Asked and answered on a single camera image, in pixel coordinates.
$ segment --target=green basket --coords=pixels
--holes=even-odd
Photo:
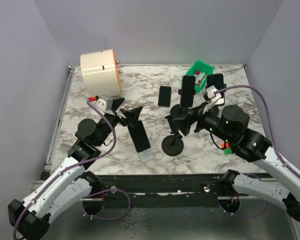
[[[203,61],[197,60],[195,61],[195,63],[192,65],[192,67],[190,67],[190,69],[186,72],[185,75],[189,75],[189,76],[193,76],[195,75],[196,71],[200,71],[202,73],[205,73],[206,76],[210,75],[214,72],[215,67],[211,66]],[[197,93],[199,93],[204,86],[207,83],[207,77],[205,77],[201,82],[200,82],[200,86],[194,86],[194,89]]]

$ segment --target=gray wall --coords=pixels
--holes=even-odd
[[[0,1],[0,240],[48,153],[68,65],[32,0]]]
[[[282,3],[246,72],[269,104],[279,150],[300,169],[300,0]]]
[[[125,64],[247,64],[282,0],[34,0],[71,65],[115,49]]]

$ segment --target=white marble surface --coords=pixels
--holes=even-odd
[[[212,143],[209,133],[202,130],[193,133],[195,124],[188,136],[183,138],[184,150],[176,156],[166,155],[161,148],[164,137],[170,134],[168,121],[165,119],[170,112],[169,108],[158,107],[160,86],[171,86],[171,106],[179,103],[178,89],[181,78],[189,66],[122,66],[123,94],[125,102],[122,107],[132,109],[143,106],[140,119],[143,121],[155,159],[142,163],[133,145],[128,129],[118,125],[117,145],[106,157],[96,161],[89,168],[99,175],[115,174],[208,174],[224,173],[228,169],[242,173],[263,172],[252,163],[248,163],[234,154],[225,155]],[[248,84],[245,70],[242,65],[216,66],[213,73],[222,73],[228,86]],[[53,157],[52,170],[67,156],[67,151],[76,141],[75,132],[78,123],[85,118],[92,118],[96,122],[100,117],[87,104],[88,93],[82,80],[81,69],[77,67],[74,73],[64,118],[61,125],[58,143]],[[264,133],[261,119],[256,108],[254,98],[249,89],[230,90],[225,95],[226,105],[237,104],[250,115],[249,127],[262,134]],[[203,102],[201,94],[196,94],[193,106]],[[110,146],[101,146],[105,152]]]

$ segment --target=white cylinder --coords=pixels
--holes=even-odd
[[[113,49],[82,54],[80,65],[89,96],[121,95],[122,86]]]

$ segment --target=gray floor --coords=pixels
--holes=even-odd
[[[238,214],[255,215],[266,203],[242,200]],[[105,209],[103,217],[115,217],[124,209]],[[134,208],[118,221],[83,217],[78,202],[52,223],[43,240],[296,240],[286,213],[270,205],[259,218],[231,217],[219,208]]]

